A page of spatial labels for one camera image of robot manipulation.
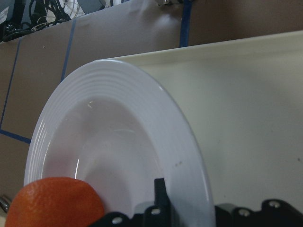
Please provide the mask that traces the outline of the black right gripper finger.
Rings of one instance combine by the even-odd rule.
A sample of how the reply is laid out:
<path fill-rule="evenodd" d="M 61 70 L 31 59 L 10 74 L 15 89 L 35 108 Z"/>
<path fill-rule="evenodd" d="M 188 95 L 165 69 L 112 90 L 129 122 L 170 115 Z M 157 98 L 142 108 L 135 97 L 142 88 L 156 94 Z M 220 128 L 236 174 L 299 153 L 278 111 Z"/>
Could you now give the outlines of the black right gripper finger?
<path fill-rule="evenodd" d="M 154 205 L 160 209 L 161 214 L 171 213 L 171 202 L 163 178 L 156 178 L 154 180 Z"/>

